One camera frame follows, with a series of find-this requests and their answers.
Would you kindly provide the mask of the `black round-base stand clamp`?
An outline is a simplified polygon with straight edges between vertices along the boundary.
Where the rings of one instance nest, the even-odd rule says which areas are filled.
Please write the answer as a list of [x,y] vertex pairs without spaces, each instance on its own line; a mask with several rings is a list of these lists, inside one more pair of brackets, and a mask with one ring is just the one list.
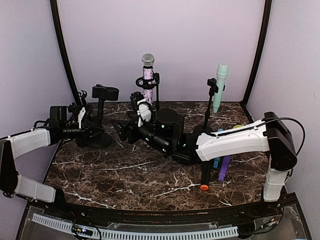
[[[119,89],[115,87],[104,86],[96,84],[92,87],[92,98],[98,99],[97,115],[95,117],[95,123],[102,128],[104,117],[104,103],[105,101],[117,101],[119,99]],[[108,147],[112,142],[112,138],[104,131],[90,140],[89,144],[96,148]]]

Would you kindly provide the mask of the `black tripod shock-mount stand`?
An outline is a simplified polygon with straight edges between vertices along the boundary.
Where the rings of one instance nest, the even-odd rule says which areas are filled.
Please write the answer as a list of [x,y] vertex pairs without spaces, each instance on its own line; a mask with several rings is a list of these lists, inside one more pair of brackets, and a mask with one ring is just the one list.
[[160,109],[160,100],[159,100],[159,84],[160,84],[160,74],[155,72],[153,74],[153,78],[148,80],[144,79],[144,77],[140,77],[135,81],[135,84],[144,90],[153,90],[156,89],[156,100],[155,100],[155,107],[158,111]]

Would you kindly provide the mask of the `silver glitter microphone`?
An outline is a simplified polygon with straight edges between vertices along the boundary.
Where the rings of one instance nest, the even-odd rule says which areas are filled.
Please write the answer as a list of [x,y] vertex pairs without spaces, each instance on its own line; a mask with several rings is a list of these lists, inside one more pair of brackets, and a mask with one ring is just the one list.
[[[155,57],[151,53],[145,53],[141,61],[143,63],[143,83],[144,85],[152,85],[155,83],[154,81],[154,69],[153,65],[155,62]],[[143,89],[143,96],[146,101],[152,106],[153,105],[153,89],[147,87]]]

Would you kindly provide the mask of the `blue microphone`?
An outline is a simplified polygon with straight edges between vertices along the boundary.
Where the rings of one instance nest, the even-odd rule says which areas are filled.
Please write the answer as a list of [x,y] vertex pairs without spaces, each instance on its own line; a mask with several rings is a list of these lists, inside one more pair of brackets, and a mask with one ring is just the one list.
[[217,169],[220,165],[220,162],[221,162],[221,156],[219,157],[216,157],[214,160],[213,160],[213,169]]

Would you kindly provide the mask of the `purple microphone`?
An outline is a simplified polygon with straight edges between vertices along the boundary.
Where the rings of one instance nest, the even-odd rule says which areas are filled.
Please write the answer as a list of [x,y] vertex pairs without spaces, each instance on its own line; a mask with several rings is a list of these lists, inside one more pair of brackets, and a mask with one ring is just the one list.
[[223,182],[224,181],[224,179],[225,179],[225,177],[227,175],[227,172],[228,172],[230,161],[231,161],[231,156],[230,155],[227,155],[227,156],[223,157],[223,160],[222,160],[222,163],[221,163],[221,166],[220,166],[220,171],[219,171],[219,174],[218,174],[218,181],[219,182]]

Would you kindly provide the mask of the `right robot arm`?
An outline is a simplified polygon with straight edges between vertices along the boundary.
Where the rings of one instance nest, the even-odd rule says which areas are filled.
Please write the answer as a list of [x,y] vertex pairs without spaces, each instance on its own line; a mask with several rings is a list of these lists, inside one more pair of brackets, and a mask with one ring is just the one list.
[[153,111],[140,92],[130,96],[133,115],[129,120],[110,122],[121,141],[129,144],[141,140],[170,156],[179,164],[202,164],[202,180],[209,180],[213,160],[230,155],[269,153],[269,165],[263,187],[263,200],[255,205],[255,213],[266,217],[275,208],[289,172],[298,162],[292,133],[283,123],[286,118],[274,112],[264,113],[263,119],[223,131],[210,132],[203,127],[198,132],[185,133],[185,118],[171,108]]

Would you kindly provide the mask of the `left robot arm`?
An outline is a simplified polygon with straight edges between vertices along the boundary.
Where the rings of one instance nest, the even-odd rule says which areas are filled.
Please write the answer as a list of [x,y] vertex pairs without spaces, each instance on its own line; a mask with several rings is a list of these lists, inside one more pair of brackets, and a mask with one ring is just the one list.
[[67,218],[71,208],[63,201],[64,192],[21,175],[17,171],[16,160],[68,139],[87,146],[105,132],[91,121],[91,112],[92,109],[85,105],[51,106],[47,120],[38,120],[30,130],[1,138],[0,190],[3,195],[7,198],[18,196],[29,201],[49,203],[58,217]]

